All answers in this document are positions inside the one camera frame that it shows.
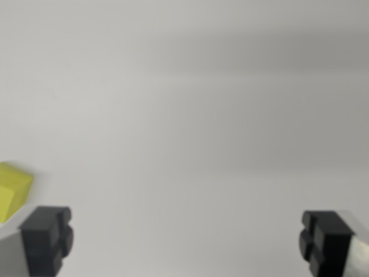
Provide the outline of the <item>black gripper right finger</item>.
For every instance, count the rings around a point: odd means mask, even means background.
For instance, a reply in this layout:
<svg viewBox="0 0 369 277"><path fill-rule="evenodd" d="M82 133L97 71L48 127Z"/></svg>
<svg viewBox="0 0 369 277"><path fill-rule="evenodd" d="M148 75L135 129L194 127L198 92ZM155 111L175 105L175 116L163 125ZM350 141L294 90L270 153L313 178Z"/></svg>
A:
<svg viewBox="0 0 369 277"><path fill-rule="evenodd" d="M368 227L349 211L304 211L299 235L312 276L368 276Z"/></svg>

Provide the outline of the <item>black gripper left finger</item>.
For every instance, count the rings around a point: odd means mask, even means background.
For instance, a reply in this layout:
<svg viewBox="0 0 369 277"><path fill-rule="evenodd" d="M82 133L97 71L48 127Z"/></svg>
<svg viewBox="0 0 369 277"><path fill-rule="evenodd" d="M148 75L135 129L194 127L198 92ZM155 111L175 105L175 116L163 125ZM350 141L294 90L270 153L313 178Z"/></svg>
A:
<svg viewBox="0 0 369 277"><path fill-rule="evenodd" d="M26 205L1 224L1 276L57 276L73 247L70 207Z"/></svg>

